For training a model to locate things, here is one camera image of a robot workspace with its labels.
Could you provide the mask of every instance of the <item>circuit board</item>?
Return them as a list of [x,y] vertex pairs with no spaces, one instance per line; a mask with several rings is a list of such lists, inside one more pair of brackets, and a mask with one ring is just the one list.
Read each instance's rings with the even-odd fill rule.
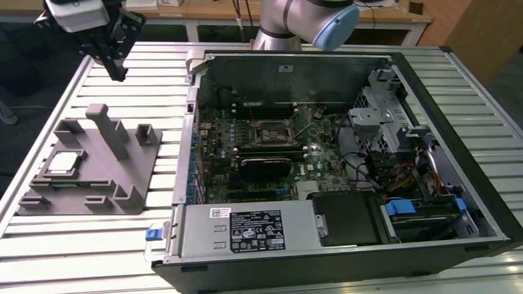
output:
[[[201,110],[200,135],[205,165],[207,202],[266,201],[231,199],[233,192],[276,191],[279,200],[298,200],[296,182],[316,181],[319,191],[348,190],[348,177],[335,145],[338,114],[323,115],[315,105],[299,106],[288,119],[237,119],[215,108]],[[290,173],[271,181],[243,181],[235,150],[256,146],[299,146],[303,159]]]

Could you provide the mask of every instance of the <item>open computer tower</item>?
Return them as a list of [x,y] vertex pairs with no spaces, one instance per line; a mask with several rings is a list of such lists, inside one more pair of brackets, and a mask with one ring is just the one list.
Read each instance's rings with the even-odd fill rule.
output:
[[434,274],[523,229],[400,53],[207,51],[168,254],[181,293]]

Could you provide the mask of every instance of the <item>slotted aluminum table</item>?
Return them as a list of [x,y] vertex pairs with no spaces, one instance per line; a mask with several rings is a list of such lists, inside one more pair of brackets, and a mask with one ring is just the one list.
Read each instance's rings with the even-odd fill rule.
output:
[[[137,43],[127,80],[111,81],[105,69],[83,60],[0,201],[0,293],[176,293],[144,260],[144,230],[171,214],[176,156],[188,86],[189,50],[245,50],[245,44]],[[403,52],[476,161],[523,222],[523,133],[452,53],[439,48],[350,46],[340,50]],[[137,216],[13,216],[28,182],[49,155],[59,119],[83,118],[91,103],[105,103],[125,127],[152,124],[161,147]],[[420,123],[420,111],[415,107]],[[91,122],[81,120],[89,127]],[[164,243],[156,242],[155,249]],[[436,275],[245,293],[522,293],[523,251],[479,258]]]

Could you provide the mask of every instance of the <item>power supply label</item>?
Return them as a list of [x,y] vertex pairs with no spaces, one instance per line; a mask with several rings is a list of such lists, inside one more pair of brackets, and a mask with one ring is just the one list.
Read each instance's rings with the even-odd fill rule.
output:
[[231,213],[229,220],[233,253],[286,249],[280,210]]

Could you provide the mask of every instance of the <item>motherboard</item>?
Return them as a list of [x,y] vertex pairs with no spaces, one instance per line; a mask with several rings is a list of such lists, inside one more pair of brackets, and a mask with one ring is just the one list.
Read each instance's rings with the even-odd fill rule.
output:
[[340,117],[319,104],[201,108],[207,202],[302,200],[350,190],[335,139]]

